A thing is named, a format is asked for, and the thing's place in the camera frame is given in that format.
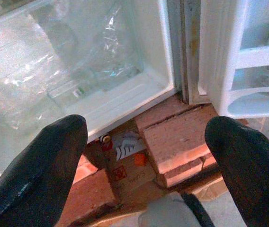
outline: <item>plastic wrap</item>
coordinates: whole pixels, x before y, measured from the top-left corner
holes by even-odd
[[[0,118],[30,131],[142,71],[128,1],[53,0],[0,21]]]

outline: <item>refrigerator door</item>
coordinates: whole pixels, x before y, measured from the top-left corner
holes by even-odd
[[[0,1],[0,173],[56,119],[84,116],[90,142],[179,89],[175,2],[14,2]]]
[[[198,91],[219,115],[269,116],[269,0],[201,1]]]

